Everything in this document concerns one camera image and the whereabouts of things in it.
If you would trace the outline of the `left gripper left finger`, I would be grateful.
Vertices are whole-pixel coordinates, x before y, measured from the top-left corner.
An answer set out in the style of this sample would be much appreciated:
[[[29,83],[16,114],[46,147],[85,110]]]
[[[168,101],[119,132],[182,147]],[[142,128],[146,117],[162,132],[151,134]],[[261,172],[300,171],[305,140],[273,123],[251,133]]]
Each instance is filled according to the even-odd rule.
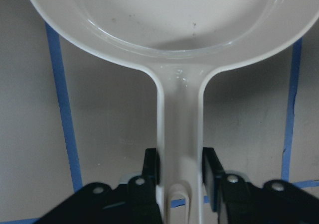
[[[39,224],[161,224],[156,201],[159,156],[145,150],[142,173],[119,184],[87,184],[37,220]]]

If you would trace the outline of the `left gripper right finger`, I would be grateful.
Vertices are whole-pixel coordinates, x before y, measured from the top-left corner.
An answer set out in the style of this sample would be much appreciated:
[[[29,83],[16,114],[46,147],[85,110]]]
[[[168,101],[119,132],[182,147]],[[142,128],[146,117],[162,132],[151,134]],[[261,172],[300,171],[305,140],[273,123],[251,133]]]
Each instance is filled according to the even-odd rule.
[[[202,151],[203,183],[220,224],[317,224],[319,200],[284,180],[258,188],[242,176],[226,173],[215,150]]]

